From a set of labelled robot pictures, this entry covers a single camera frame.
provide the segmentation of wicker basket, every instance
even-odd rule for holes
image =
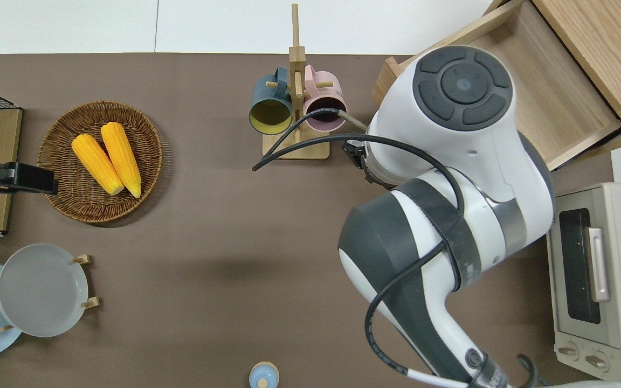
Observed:
[[[141,175],[141,196],[128,190],[110,196],[78,160],[71,142],[89,133],[103,149],[100,129],[109,121],[123,125]],[[133,106],[113,101],[87,103],[68,111],[50,128],[37,156],[37,164],[53,170],[59,180],[56,196],[47,200],[59,213],[82,223],[106,223],[135,210],[150,196],[162,170],[162,143],[155,126]]]

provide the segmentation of white floor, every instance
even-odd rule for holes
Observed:
[[[0,0],[0,53],[286,53],[294,0]],[[295,0],[308,54],[415,54],[491,0]],[[621,149],[612,152],[621,182]]]

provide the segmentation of corn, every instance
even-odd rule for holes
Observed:
[[[102,126],[102,140],[121,182],[131,194],[140,198],[140,172],[120,123],[109,122]]]
[[[116,174],[112,163],[91,135],[78,135],[71,148],[88,172],[110,196],[116,196],[123,190],[123,184]]]

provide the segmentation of oven knob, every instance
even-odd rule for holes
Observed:
[[[586,362],[593,365],[595,368],[600,369],[601,371],[607,372],[610,369],[610,364],[608,363],[608,358],[605,353],[601,351],[597,351],[596,354],[591,356],[586,356]]]
[[[577,361],[577,359],[579,359],[579,348],[577,348],[574,342],[567,342],[567,345],[563,347],[555,346],[555,351],[568,356],[572,361]]]

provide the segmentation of toaster oven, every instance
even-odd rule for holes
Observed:
[[[555,201],[547,244],[557,359],[621,382],[621,184]]]

